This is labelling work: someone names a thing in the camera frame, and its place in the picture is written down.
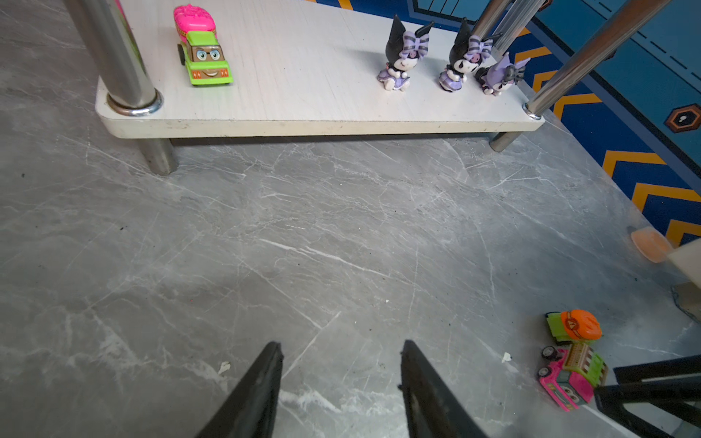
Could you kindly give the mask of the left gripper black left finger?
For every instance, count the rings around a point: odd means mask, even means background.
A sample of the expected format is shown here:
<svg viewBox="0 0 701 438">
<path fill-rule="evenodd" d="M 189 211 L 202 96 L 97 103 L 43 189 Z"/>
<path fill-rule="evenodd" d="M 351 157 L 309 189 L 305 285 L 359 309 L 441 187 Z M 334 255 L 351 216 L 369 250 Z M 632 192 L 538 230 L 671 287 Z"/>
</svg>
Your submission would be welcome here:
<svg viewBox="0 0 701 438">
<path fill-rule="evenodd" d="M 281 344 L 270 341 L 196 437 L 272 437 L 283 361 Z"/>
</svg>

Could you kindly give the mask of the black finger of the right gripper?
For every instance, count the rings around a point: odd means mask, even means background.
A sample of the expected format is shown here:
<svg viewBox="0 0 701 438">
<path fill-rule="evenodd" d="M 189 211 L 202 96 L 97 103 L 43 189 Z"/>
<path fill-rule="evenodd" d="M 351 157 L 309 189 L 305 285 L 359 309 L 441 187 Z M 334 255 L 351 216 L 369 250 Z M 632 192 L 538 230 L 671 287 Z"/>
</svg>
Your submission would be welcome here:
<svg viewBox="0 0 701 438">
<path fill-rule="evenodd" d="M 700 357 L 618 367 L 615 385 L 594 390 L 599 411 L 640 437 L 670 434 L 626 409 L 647 403 L 691 426 L 700 426 Z"/>
</svg>

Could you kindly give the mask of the orange green toy car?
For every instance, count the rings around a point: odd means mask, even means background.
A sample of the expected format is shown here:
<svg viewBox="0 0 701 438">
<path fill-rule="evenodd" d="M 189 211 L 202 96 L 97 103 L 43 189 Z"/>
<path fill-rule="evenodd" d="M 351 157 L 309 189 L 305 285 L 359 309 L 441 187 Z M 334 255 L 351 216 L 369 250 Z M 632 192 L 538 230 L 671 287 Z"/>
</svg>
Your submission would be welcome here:
<svg viewBox="0 0 701 438">
<path fill-rule="evenodd" d="M 545 321 L 557 345 L 592 344 L 602 337 L 598 319 L 586 310 L 549 312 L 545 314 Z"/>
</svg>

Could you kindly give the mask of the black purple figurine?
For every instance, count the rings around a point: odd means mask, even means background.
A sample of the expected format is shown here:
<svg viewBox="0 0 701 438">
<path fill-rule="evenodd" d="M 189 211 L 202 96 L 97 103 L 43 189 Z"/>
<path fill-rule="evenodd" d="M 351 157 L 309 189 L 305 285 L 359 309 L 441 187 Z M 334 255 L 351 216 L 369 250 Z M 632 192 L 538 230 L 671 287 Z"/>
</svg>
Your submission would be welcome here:
<svg viewBox="0 0 701 438">
<path fill-rule="evenodd" d="M 461 91 L 467 77 L 491 58 L 493 45 L 501 37 L 502 33 L 497 33 L 480 38 L 472 32 L 468 20 L 463 18 L 449 53 L 449 64 L 438 78 L 441 88 L 448 92 Z"/>
<path fill-rule="evenodd" d="M 428 54 L 429 33 L 433 26 L 434 22 L 430 22 L 416 31 L 408 31 L 399 16 L 394 16 L 385 45 L 387 62 L 377 75 L 386 91 L 406 91 L 409 88 L 409 71 Z"/>
</svg>

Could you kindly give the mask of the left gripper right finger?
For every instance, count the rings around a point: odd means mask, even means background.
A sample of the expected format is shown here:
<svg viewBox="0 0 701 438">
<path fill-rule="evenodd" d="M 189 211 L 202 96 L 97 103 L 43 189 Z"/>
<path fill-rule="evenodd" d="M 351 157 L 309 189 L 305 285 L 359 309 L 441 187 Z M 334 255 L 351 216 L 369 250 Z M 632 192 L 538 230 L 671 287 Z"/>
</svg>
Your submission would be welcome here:
<svg viewBox="0 0 701 438">
<path fill-rule="evenodd" d="M 405 341 L 401 356 L 399 389 L 410 437 L 487 438 L 414 341 Z"/>
</svg>

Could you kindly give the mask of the pink green toy truck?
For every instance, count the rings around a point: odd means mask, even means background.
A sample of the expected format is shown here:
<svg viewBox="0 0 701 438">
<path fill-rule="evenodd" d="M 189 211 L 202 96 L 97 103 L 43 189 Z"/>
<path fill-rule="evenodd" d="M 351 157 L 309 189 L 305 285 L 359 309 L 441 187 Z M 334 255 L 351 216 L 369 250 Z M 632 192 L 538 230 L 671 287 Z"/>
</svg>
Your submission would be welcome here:
<svg viewBox="0 0 701 438">
<path fill-rule="evenodd" d="M 232 71 L 217 38 L 217 25 L 202 7 L 179 5 L 173 21 L 180 38 L 178 54 L 193 86 L 228 85 Z"/>
</svg>

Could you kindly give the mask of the pink toy car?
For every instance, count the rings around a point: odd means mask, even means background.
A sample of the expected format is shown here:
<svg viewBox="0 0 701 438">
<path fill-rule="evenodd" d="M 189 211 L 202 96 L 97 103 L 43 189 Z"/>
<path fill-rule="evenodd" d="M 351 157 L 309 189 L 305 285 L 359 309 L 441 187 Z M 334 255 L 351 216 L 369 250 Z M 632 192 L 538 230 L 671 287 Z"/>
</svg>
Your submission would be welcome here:
<svg viewBox="0 0 701 438">
<path fill-rule="evenodd" d="M 564 412 L 590 403 L 594 390 L 605 385 L 609 367 L 589 344 L 547 346 L 541 357 L 546 364 L 538 370 L 540 385 Z"/>
</svg>

